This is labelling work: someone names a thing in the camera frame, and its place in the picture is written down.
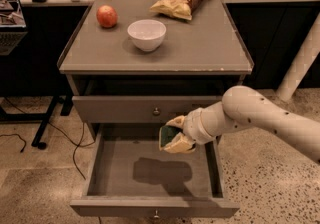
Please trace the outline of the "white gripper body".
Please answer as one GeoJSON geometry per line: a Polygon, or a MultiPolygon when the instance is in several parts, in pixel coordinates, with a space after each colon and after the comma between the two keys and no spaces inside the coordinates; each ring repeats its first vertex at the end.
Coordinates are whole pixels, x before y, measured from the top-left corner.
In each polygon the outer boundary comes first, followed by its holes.
{"type": "Polygon", "coordinates": [[[203,108],[198,108],[189,112],[183,122],[183,134],[199,145],[215,140],[215,137],[210,135],[204,128],[201,119],[203,111],[203,108]]]}

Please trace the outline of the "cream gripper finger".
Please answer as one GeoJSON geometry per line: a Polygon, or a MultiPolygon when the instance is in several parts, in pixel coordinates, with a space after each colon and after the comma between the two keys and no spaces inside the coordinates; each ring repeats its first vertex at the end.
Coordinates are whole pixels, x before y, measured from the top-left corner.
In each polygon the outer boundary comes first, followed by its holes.
{"type": "Polygon", "coordinates": [[[185,120],[185,116],[184,115],[180,115],[180,116],[177,116],[173,119],[170,119],[166,125],[167,126],[171,126],[171,127],[176,127],[176,128],[179,128],[179,129],[182,129],[183,128],[183,125],[184,125],[184,120],[185,120]]]}
{"type": "Polygon", "coordinates": [[[195,144],[191,139],[179,132],[173,138],[168,135],[161,135],[159,139],[159,150],[172,154],[187,154],[195,151],[195,144]]]}

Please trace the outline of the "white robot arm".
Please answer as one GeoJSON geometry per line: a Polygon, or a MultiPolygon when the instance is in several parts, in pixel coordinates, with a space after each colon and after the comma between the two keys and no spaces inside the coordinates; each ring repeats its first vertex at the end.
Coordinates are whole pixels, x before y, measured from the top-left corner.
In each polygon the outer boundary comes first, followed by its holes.
{"type": "Polygon", "coordinates": [[[169,120],[160,128],[159,148],[191,153],[220,135],[251,127],[266,130],[312,161],[320,161],[320,123],[278,107],[247,86],[233,86],[219,102],[169,120]]]}

